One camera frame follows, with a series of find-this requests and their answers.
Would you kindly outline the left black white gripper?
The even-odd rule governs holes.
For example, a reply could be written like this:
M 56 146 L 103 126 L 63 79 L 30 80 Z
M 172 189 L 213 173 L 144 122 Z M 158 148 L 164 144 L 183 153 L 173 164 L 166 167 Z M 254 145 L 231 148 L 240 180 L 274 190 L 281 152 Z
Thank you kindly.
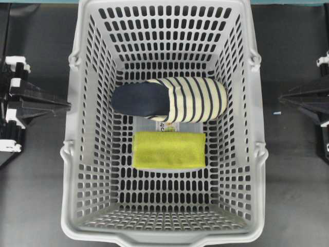
M 57 116 L 70 110 L 66 99 L 25 81 L 30 65 L 24 56 L 6 56 L 1 61 L 1 166 L 8 165 L 24 150 L 26 125 L 21 120 Z M 19 87 L 19 95 L 38 102 L 20 102 L 10 93 Z

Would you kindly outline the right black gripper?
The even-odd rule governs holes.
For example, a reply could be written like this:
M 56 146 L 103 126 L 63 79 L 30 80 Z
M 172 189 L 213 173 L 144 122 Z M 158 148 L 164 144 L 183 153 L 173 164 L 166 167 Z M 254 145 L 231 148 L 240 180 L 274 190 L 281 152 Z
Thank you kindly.
M 317 60 L 321 78 L 303 82 L 284 92 L 279 101 L 297 108 L 321 127 L 324 157 L 328 158 L 328 99 L 286 99 L 288 97 L 328 96 L 328 51 Z

